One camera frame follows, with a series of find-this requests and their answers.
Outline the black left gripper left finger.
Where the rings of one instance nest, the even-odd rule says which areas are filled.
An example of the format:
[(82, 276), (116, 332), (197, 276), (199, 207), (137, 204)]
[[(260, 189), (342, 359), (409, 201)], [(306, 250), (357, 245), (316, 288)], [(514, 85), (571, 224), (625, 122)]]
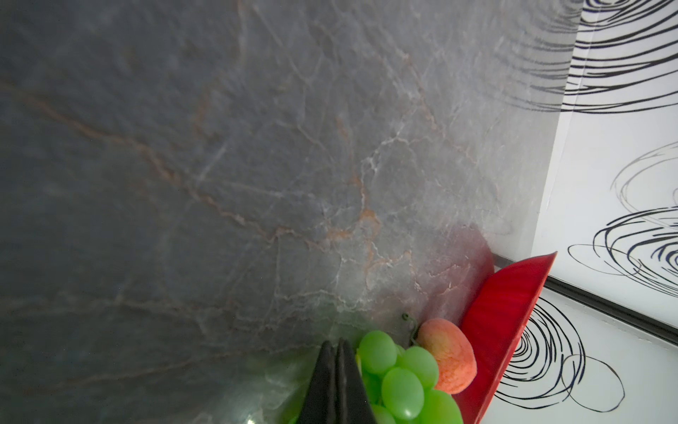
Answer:
[(335, 422), (335, 349), (325, 341), (317, 357), (304, 403), (296, 424)]

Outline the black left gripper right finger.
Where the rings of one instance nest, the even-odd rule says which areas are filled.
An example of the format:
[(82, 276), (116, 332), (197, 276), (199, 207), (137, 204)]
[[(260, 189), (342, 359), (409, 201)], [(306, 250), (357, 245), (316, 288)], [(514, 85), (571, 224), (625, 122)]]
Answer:
[(335, 357), (335, 422), (339, 424), (376, 424), (367, 392), (348, 340), (342, 338)]

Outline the green fake grape bunch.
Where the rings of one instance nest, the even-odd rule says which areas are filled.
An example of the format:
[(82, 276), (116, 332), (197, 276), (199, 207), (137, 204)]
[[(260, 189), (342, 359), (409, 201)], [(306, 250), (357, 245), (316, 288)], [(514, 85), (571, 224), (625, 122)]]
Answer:
[(380, 330), (367, 333), (353, 351), (377, 423), (464, 421), (455, 399), (434, 388), (439, 369), (428, 351), (404, 349)]

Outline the red flower-shaped fruit bowl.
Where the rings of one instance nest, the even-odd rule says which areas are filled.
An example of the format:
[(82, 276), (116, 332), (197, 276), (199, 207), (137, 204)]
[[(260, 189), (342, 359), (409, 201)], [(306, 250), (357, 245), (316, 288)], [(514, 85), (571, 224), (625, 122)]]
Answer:
[(479, 423), (489, 408), (557, 254), (513, 263), (496, 271), (462, 319), (477, 362), (472, 383), (454, 396), (465, 423)]

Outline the fake peach near bowl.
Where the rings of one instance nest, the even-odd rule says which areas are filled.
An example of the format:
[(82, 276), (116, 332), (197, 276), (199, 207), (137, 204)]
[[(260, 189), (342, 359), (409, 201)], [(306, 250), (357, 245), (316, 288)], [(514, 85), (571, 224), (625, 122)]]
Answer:
[(456, 395), (475, 379), (478, 366), (473, 348), (455, 323), (442, 318), (428, 320), (420, 326), (416, 341), (438, 364), (436, 390)]

